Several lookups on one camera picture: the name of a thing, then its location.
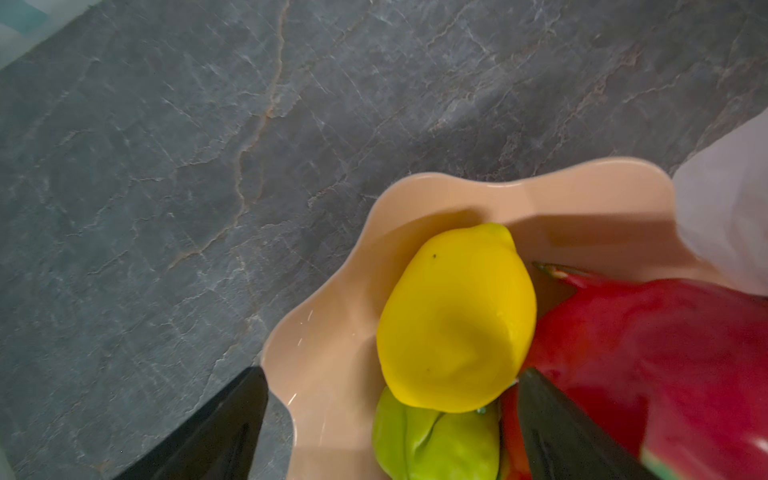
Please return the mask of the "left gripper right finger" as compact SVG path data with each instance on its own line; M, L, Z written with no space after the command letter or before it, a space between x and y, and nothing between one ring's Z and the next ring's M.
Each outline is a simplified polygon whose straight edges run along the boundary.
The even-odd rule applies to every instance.
M517 414L535 480L655 477L534 368L519 378Z

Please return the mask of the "tan wavy fruit plate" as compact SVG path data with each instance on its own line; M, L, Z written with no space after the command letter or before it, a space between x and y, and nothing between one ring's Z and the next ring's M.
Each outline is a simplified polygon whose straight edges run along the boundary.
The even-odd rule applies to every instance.
M605 158L506 183L440 173L406 177L374 203L340 269L264 345L269 388L293 423L289 478L382 477L371 446L384 387L374 338L381 311L428 239L490 222L510 230L540 312L572 294L537 270L541 262L632 281L725 281L683 245L673 182L644 160Z

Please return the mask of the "small green fruit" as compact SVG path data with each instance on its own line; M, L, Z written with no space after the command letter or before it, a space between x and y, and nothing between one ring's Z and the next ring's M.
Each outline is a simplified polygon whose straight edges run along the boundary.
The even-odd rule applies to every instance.
M444 413L407 406L385 388L373 419L374 456L391 479L495 479L499 421L496 403Z

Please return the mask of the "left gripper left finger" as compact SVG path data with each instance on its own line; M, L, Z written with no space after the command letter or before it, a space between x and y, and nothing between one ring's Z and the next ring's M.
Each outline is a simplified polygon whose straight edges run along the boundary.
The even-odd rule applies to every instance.
M259 366L244 369L120 479L246 479L269 389Z

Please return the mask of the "pink printed plastic bag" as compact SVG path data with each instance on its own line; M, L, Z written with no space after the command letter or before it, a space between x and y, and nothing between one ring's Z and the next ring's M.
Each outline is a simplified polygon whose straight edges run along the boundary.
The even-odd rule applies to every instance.
M767 294L767 113L674 173L678 232L738 289Z

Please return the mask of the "red dragon fruit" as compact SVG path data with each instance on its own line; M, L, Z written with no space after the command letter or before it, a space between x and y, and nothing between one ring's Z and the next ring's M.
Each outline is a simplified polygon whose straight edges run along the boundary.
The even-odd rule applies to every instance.
M537 323L537 369L663 479L767 475L767 300L545 264L574 294Z

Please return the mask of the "yellow lemon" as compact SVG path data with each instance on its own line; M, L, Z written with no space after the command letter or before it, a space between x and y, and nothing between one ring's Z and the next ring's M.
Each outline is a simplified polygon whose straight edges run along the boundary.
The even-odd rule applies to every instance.
M517 379L536 319L533 283L505 226L440 233L416 252L381 314L385 383L410 407L477 410Z

